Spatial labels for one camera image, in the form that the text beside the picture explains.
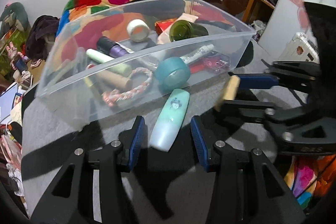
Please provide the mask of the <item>wooden block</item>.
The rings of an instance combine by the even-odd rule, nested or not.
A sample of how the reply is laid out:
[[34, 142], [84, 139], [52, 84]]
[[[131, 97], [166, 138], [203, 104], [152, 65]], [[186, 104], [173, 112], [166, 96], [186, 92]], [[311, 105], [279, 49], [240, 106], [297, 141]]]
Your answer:
[[240, 85], [240, 78], [236, 75], [230, 76], [225, 82], [219, 97], [214, 105], [216, 111], [220, 111], [225, 101], [233, 101]]

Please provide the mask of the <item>white toothpaste tube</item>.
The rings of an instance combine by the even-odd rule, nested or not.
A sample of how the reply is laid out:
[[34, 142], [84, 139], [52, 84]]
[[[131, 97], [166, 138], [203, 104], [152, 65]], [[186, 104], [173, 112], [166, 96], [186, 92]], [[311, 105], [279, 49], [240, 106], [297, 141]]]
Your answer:
[[182, 59], [182, 61], [186, 65], [190, 65], [190, 64], [194, 63], [195, 61], [201, 59], [202, 57], [205, 57], [207, 54], [209, 54], [211, 51], [213, 51], [214, 48], [215, 47], [214, 47], [213, 44], [202, 46], [202, 47], [198, 48], [197, 50], [194, 50], [194, 51], [188, 53], [187, 55], [181, 56], [180, 59]]

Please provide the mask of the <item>mint green lotion bottle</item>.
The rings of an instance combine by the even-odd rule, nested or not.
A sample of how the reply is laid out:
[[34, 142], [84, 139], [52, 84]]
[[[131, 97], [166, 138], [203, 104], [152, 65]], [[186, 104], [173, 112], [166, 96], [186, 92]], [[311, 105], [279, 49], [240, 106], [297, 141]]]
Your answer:
[[151, 132], [150, 147], [168, 152], [183, 124], [190, 94], [183, 89], [174, 89], [162, 108]]

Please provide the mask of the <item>green spray bottle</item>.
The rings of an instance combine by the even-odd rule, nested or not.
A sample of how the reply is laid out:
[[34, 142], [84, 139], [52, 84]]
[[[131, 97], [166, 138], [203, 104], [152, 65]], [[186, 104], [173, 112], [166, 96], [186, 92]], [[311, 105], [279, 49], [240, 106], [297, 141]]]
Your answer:
[[187, 20], [178, 20], [174, 22], [169, 30], [169, 38], [171, 42], [208, 35], [209, 32], [204, 26]]

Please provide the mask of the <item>white tape roll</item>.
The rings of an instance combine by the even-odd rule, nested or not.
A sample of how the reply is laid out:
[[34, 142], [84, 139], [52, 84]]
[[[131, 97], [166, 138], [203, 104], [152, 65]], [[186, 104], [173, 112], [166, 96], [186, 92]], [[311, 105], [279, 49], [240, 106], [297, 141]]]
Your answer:
[[143, 20], [134, 19], [128, 23], [126, 31], [134, 42], [143, 42], [148, 38], [150, 28]]

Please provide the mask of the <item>pale green tube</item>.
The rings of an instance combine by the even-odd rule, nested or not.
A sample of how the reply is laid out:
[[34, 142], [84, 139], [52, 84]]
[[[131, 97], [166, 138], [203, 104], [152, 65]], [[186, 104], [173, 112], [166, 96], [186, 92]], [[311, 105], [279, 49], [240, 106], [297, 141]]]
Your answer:
[[[104, 64], [104, 63], [114, 60], [113, 57], [110, 57], [104, 53], [101, 53], [97, 50], [93, 50], [91, 48], [86, 50], [86, 54], [90, 59], [92, 59], [98, 64]], [[110, 68], [109, 70], [111, 72], [120, 74], [124, 77], [129, 77], [131, 74], [132, 68], [130, 65], [127, 65], [127, 64], [119, 64], [119, 65], [116, 65], [115, 67]]]

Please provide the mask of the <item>brown cardboard tube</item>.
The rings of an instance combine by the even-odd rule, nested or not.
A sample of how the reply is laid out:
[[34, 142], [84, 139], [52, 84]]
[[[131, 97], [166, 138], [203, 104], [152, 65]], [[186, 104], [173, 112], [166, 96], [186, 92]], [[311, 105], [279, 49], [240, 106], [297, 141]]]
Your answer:
[[108, 70], [98, 72], [97, 76], [120, 90], [129, 90], [133, 86], [133, 81], [130, 78], [123, 77]]

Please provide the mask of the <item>clear plastic storage bin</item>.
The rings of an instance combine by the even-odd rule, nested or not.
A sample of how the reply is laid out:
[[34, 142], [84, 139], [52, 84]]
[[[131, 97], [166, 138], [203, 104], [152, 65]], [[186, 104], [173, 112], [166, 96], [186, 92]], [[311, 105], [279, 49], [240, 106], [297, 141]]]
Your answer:
[[[183, 13], [198, 16], [194, 23], [204, 26], [209, 35], [157, 44], [155, 22], [179, 18]], [[127, 34], [126, 27], [134, 19], [143, 20], [150, 28], [143, 42], [134, 42]], [[202, 0], [146, 0], [85, 15], [67, 23], [57, 35], [36, 98], [74, 130], [81, 130], [93, 121], [147, 105], [171, 92], [162, 91], [154, 76], [161, 61], [213, 44], [213, 51], [188, 65], [191, 76], [183, 88], [194, 86], [234, 69], [254, 34], [249, 25]], [[96, 63], [86, 50], [97, 50], [102, 36], [133, 53]], [[120, 90], [97, 76], [119, 64], [132, 68], [127, 77], [133, 81], [129, 90]]]

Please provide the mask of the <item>purple bottle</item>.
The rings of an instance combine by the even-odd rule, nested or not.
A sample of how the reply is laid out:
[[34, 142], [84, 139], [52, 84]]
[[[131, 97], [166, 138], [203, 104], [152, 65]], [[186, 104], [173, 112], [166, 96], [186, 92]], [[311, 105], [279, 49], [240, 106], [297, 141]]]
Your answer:
[[121, 44], [114, 42], [106, 36], [102, 36], [98, 39], [96, 48], [101, 53], [104, 53], [115, 59], [133, 53], [133, 51], [128, 47], [122, 46]]

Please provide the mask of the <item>red small box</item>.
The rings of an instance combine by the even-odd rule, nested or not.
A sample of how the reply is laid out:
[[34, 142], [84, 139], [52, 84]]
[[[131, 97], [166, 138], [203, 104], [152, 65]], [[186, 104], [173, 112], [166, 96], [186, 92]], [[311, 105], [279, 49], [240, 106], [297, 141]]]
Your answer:
[[155, 26], [155, 31], [156, 31], [157, 35], [160, 35], [161, 33], [163, 33], [176, 20], [177, 20], [177, 18], [156, 21], [154, 26]]

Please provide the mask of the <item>dark purple garment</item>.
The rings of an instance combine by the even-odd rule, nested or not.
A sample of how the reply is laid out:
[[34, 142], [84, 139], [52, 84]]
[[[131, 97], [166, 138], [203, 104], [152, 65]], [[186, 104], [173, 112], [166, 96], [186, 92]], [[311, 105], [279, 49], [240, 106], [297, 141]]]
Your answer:
[[29, 59], [45, 60], [47, 58], [49, 51], [45, 37], [53, 35], [55, 38], [58, 26], [59, 18], [54, 16], [42, 15], [36, 19], [26, 41], [26, 56]]

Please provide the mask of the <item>green dinosaur plush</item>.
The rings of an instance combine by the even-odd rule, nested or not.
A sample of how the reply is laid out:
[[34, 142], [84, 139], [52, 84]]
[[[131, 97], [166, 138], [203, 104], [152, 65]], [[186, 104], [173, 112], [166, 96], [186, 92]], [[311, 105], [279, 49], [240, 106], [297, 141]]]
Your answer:
[[20, 2], [14, 2], [5, 6], [1, 14], [1, 37], [13, 27], [21, 32], [25, 32], [29, 27], [27, 12]]

